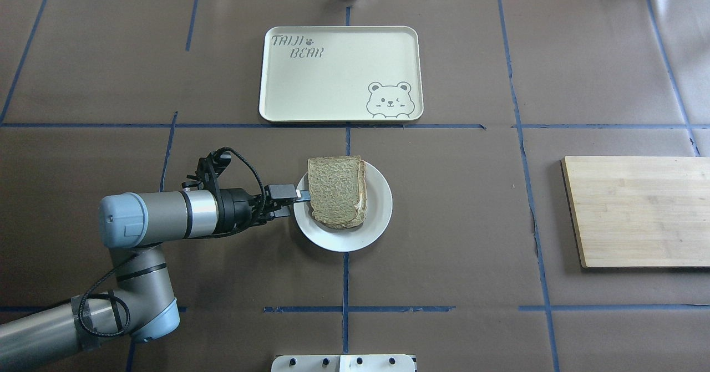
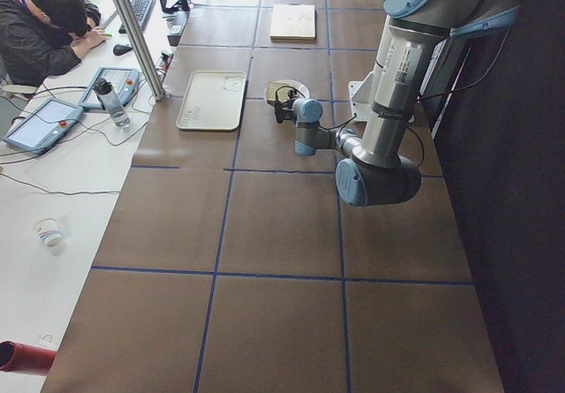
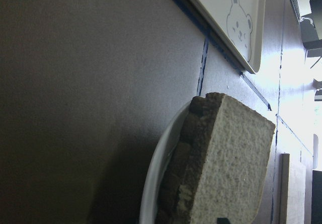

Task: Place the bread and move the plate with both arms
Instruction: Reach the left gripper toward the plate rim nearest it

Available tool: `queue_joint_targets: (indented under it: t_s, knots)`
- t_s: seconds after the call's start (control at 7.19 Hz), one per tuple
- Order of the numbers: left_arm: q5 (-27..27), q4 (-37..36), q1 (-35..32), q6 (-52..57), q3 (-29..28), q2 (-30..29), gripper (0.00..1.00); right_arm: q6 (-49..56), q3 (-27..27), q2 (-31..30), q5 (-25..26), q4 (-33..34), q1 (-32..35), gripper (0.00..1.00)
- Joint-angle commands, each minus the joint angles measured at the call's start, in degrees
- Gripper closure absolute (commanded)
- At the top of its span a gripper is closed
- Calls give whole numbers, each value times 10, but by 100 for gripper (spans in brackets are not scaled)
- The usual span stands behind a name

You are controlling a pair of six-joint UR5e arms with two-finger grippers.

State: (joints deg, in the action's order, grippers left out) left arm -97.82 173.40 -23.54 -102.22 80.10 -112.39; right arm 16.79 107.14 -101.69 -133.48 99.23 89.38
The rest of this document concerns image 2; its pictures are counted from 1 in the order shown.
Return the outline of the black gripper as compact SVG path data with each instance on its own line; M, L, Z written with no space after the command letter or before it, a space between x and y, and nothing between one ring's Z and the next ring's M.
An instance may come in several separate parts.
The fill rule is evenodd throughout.
M295 111L293 110L294 101L294 99L289 99L282 102L279 99L275 99L275 119L278 124L281 124L285 120L289 120L292 123L295 122Z

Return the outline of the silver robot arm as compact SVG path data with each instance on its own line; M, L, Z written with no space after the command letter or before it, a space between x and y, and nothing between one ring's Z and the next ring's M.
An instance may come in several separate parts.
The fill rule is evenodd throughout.
M510 28L521 0L383 0L388 18L373 70L360 88L369 94L362 136L320 125L321 104L292 94L275 99L278 123L296 127L295 152L335 149L341 199L354 207L402 203L421 185L418 166L398 154L436 45L446 38L480 37Z

